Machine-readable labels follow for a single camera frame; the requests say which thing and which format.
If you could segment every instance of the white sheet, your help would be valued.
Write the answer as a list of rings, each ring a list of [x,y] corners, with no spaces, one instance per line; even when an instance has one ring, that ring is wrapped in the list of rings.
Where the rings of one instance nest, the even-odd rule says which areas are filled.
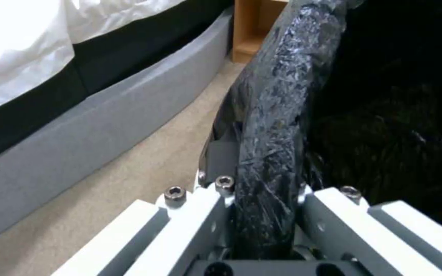
[[[67,0],[69,35],[73,43],[83,42],[118,29],[132,21],[163,12],[183,1]]]
[[[61,71],[74,56],[72,43],[158,14],[182,1],[0,0],[0,105]]]

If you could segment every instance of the black wrapped object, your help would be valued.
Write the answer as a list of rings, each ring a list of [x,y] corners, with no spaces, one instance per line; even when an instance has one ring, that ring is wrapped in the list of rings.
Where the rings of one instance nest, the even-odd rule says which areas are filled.
[[[355,6],[290,1],[218,112],[210,140],[240,143],[235,258],[289,256],[301,185],[442,224],[442,0]]]
[[[323,87],[345,28],[343,0],[294,0],[232,85],[244,116],[235,187],[235,257],[291,253],[301,161],[314,94]]]

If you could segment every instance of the wooden cabinet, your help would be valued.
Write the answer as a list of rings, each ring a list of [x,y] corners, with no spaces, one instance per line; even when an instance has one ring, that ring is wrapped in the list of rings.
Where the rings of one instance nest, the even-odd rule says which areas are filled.
[[[233,62],[248,63],[287,0],[235,0]]]

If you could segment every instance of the carpet floor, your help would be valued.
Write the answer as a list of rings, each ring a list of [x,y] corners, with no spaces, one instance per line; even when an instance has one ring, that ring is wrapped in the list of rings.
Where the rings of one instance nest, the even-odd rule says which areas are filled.
[[[50,275],[135,199],[191,190],[221,100],[244,65],[226,61],[200,96],[141,143],[0,234],[0,276]]]

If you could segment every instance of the screw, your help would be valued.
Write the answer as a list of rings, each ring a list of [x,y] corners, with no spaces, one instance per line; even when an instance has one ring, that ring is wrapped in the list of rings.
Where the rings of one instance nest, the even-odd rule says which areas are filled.
[[[218,176],[214,184],[216,185],[216,191],[222,196],[230,196],[235,189],[235,180],[228,175]]]
[[[172,208],[179,208],[187,199],[185,189],[179,186],[169,187],[163,195],[165,196],[167,206]]]
[[[205,171],[201,171],[201,170],[199,170],[199,173],[198,173],[198,181],[199,181],[199,184],[202,185],[202,183],[204,182],[204,180],[206,180],[206,172],[205,172]]]
[[[361,201],[361,197],[363,197],[363,195],[361,194],[361,192],[359,192],[358,189],[352,186],[342,186],[339,190],[344,196],[359,205],[359,202]]]

